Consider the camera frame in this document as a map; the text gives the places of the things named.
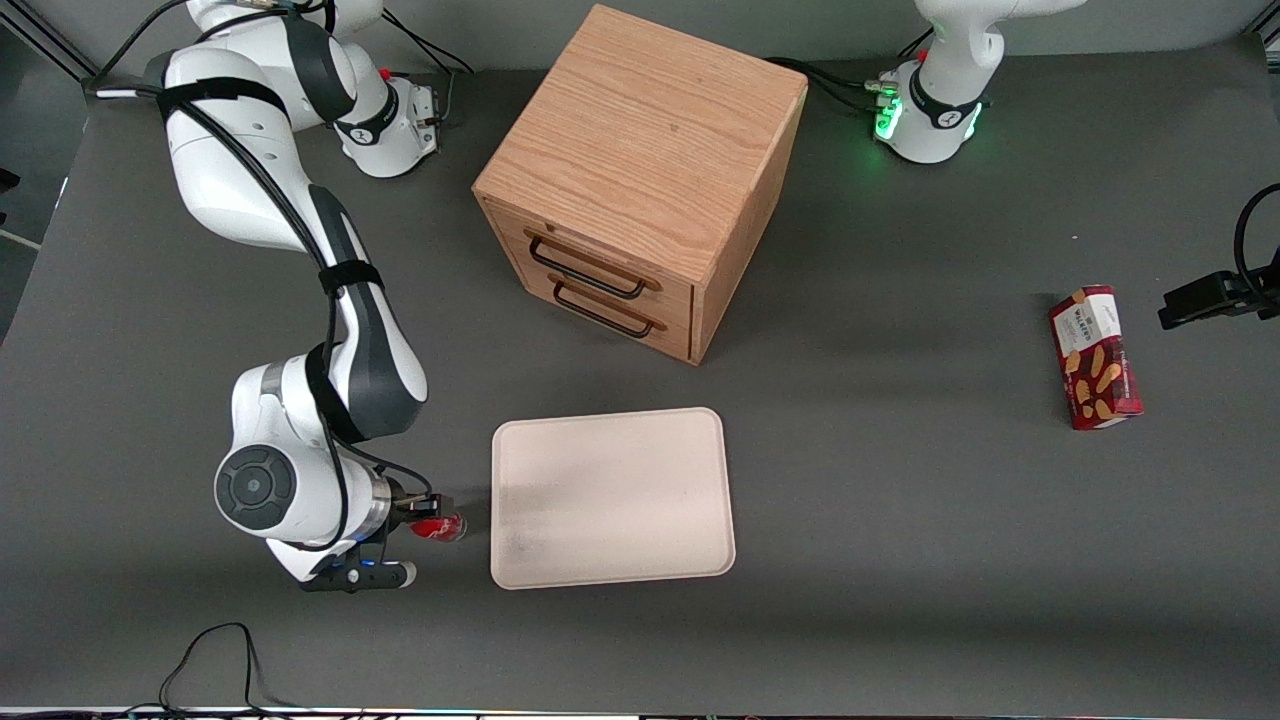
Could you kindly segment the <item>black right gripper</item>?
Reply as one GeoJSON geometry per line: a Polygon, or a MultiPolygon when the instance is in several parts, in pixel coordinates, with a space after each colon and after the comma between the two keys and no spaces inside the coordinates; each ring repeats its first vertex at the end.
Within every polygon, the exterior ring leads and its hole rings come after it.
{"type": "Polygon", "coordinates": [[[399,527],[412,525],[416,516],[439,516],[442,496],[439,493],[415,495],[403,487],[390,487],[390,507],[387,514],[387,537],[399,527]]]}

